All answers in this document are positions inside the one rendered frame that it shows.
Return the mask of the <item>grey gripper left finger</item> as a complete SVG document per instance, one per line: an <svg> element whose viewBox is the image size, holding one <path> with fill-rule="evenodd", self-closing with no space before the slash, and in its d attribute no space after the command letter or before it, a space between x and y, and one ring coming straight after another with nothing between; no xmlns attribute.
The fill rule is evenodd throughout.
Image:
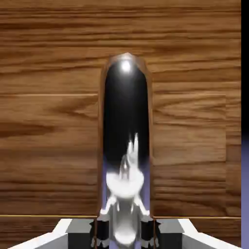
<svg viewBox="0 0 249 249"><path fill-rule="evenodd" d="M35 237L8 249L91 249L93 219L62 218L52 232Z"/></svg>

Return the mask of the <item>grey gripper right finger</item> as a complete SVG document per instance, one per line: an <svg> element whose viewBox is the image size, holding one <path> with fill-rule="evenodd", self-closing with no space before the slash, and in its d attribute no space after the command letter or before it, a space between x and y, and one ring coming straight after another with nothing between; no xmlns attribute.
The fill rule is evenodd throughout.
<svg viewBox="0 0 249 249"><path fill-rule="evenodd" d="M198 232L190 219L155 219L154 249L241 249Z"/></svg>

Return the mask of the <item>curved shiny metal handle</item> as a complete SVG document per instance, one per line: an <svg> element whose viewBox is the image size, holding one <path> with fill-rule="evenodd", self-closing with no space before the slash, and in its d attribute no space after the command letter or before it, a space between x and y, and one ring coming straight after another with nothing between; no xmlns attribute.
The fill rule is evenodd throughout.
<svg viewBox="0 0 249 249"><path fill-rule="evenodd" d="M102 70L97 138L94 249L154 249L152 83L131 53Z"/></svg>

